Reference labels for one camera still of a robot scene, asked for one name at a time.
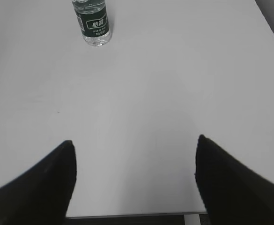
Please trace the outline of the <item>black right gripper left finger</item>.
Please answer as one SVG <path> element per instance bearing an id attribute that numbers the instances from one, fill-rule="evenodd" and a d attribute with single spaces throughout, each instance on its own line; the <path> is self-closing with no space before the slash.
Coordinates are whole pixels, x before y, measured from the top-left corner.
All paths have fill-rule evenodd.
<path id="1" fill-rule="evenodd" d="M 62 225 L 76 184 L 73 142 L 64 141 L 0 187 L 0 225 Z"/>

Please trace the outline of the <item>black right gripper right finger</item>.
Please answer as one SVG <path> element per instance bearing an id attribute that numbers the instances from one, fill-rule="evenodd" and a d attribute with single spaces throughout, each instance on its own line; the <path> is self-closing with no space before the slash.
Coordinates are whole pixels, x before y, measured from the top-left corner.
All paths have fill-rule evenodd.
<path id="1" fill-rule="evenodd" d="M 196 184 L 213 225 L 274 225 L 274 184 L 200 135 Z"/>

